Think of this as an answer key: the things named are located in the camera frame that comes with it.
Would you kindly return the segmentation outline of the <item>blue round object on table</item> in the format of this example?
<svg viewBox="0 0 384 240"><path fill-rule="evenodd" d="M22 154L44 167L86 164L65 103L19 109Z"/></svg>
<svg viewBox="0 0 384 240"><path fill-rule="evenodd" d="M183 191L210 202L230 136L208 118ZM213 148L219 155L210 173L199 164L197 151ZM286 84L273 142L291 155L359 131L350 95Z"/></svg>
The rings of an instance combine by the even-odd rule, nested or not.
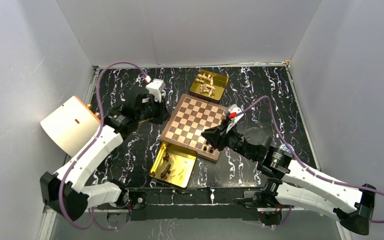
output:
<svg viewBox="0 0 384 240"><path fill-rule="evenodd" d="M279 149L284 152L288 152L289 154L292 154L292 152L294 151L294 148L290 144L284 144L284 143L279 146Z"/></svg>

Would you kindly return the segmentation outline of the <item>wooden folding chess board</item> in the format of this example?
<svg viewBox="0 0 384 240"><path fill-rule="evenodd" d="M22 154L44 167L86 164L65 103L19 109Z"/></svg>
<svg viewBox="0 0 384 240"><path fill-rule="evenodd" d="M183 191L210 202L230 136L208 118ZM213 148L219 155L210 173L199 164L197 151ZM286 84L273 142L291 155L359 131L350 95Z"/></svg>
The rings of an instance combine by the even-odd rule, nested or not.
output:
<svg viewBox="0 0 384 240"><path fill-rule="evenodd" d="M216 163L220 152L201 136L201 133L221 124L226 118L225 106L183 94L160 135L161 142L171 143L197 152L197 155Z"/></svg>

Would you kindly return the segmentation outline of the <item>gold tin with dark pieces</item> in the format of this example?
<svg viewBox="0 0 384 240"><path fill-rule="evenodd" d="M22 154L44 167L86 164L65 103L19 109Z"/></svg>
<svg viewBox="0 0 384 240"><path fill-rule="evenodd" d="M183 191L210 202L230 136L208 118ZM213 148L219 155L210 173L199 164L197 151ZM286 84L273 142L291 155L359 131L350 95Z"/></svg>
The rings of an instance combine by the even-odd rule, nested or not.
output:
<svg viewBox="0 0 384 240"><path fill-rule="evenodd" d="M163 142L160 148L162 146L167 147L170 154L170 162L172 164L171 173L165 181L154 179L177 189L186 190L195 167L198 153L194 150L168 142Z"/></svg>

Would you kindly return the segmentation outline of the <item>gold tin with light pieces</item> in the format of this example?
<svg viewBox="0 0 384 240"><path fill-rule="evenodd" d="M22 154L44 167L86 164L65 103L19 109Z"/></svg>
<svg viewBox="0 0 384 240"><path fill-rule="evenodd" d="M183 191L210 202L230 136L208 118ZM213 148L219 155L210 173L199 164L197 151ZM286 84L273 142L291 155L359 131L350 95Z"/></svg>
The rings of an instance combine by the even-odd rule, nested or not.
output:
<svg viewBox="0 0 384 240"><path fill-rule="evenodd" d="M208 96L206 93L200 93L200 85L199 83L195 82L196 77L198 74L212 74L213 75L213 85L215 86L215 93L212 96ZM203 100L219 104L221 102L221 99L226 91L227 85L229 83L229 77L220 75L214 72L210 72L207 70L200 70L196 75L196 77L193 79L192 85L189 89L189 94L196 98L201 98Z"/></svg>

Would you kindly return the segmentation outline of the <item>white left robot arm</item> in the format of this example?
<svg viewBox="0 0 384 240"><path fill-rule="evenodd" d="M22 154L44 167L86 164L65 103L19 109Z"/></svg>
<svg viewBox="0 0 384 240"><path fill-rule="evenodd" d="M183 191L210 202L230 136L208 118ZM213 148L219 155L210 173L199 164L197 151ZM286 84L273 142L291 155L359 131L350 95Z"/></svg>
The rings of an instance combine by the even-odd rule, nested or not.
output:
<svg viewBox="0 0 384 240"><path fill-rule="evenodd" d="M86 183L101 162L140 124L160 125L170 117L162 95L164 88L165 83L159 79L150 82L146 93L113 108L104 119L99 119L77 96L43 119L40 123L43 130L70 156L58 170L41 176L43 202L70 221L102 204L127 206L129 194L118 181Z"/></svg>

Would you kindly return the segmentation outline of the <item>pile of dark chess pieces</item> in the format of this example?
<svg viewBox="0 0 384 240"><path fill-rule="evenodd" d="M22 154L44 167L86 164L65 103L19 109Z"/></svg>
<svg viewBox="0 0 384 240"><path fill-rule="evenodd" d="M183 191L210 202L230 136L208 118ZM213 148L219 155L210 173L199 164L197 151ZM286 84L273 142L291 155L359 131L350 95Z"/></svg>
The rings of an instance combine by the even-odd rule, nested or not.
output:
<svg viewBox="0 0 384 240"><path fill-rule="evenodd" d="M149 176L158 180L166 181L171 173L171 156L167 146L162 146L153 162Z"/></svg>

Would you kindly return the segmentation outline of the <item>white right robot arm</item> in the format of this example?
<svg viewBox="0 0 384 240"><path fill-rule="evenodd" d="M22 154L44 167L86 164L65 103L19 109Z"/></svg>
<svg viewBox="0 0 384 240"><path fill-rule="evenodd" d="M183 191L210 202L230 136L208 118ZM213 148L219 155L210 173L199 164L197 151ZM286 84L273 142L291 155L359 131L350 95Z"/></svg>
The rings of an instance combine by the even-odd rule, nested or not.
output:
<svg viewBox="0 0 384 240"><path fill-rule="evenodd" d="M272 145L271 136L258 127L245 134L227 124L204 130L201 136L214 149L229 148L256 162L257 169L268 177L260 193L246 193L244 202L253 206L294 206L317 212L338 221L347 230L367 236L375 207L375 187L364 184L360 190L341 181L324 181L325 174L308 165L300 165L285 150Z"/></svg>

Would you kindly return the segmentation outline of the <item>pile of light chess pieces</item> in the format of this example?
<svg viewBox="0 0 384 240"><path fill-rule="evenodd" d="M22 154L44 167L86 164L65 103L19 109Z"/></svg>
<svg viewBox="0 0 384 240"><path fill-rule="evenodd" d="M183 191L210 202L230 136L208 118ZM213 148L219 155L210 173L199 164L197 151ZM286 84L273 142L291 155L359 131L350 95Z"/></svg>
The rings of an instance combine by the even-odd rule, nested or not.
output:
<svg viewBox="0 0 384 240"><path fill-rule="evenodd" d="M207 94L208 97L211 97L216 91L214 86L214 78L211 73L198 74L195 78L195 82L199 83L199 92L201 94Z"/></svg>

